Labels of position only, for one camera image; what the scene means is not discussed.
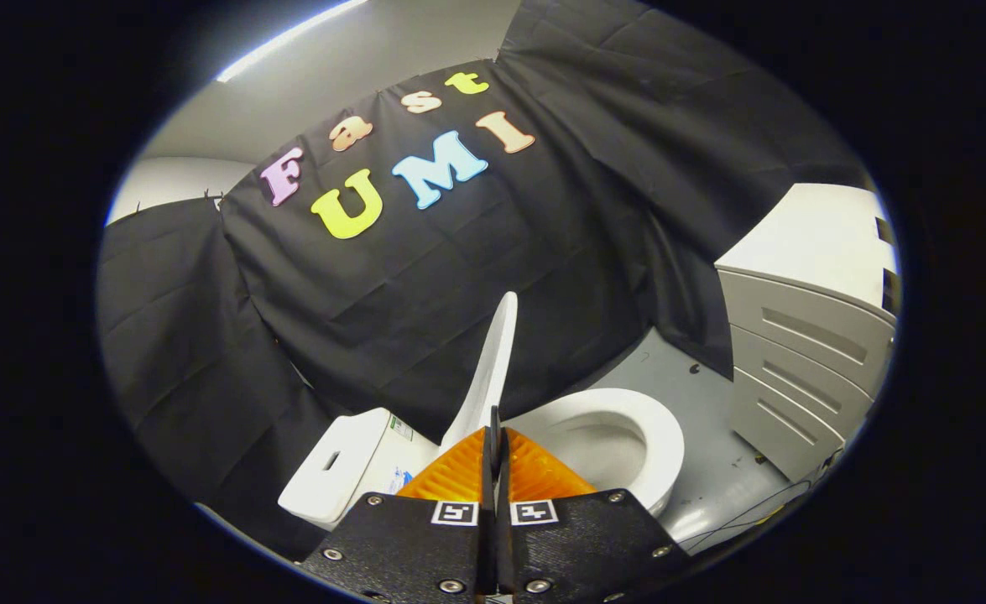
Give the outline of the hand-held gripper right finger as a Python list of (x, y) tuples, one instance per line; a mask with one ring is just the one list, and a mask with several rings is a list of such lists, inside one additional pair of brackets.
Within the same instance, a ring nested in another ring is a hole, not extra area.
[(639, 603), (689, 555), (632, 486), (647, 448), (623, 417), (497, 421), (495, 584), (515, 603)]

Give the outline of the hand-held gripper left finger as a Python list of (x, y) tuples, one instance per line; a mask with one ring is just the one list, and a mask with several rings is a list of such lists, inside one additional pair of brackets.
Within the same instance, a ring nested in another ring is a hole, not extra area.
[(298, 516), (325, 531), (300, 568), (359, 601), (485, 603), (495, 584), (497, 408), (447, 470), (385, 409), (338, 418), (298, 470)]

